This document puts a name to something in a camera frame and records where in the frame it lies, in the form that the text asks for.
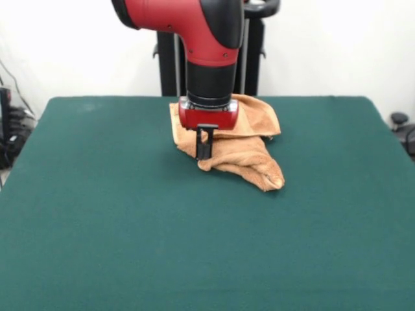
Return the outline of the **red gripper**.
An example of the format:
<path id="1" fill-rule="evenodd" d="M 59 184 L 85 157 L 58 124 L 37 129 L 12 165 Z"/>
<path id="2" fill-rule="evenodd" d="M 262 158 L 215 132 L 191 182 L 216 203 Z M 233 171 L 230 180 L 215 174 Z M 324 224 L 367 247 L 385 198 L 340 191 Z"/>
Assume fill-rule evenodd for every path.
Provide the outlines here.
<path id="1" fill-rule="evenodd" d="M 204 156 L 201 127 L 215 126 L 219 130 L 234 129 L 239 115 L 239 101 L 231 99 L 224 107 L 201 108 L 183 96 L 178 101 L 178 115 L 182 127 L 188 130 L 196 129 L 196 158 L 200 160 Z M 207 133 L 205 159 L 210 159 L 212 156 L 214 131 L 214 127 L 205 128 Z"/>

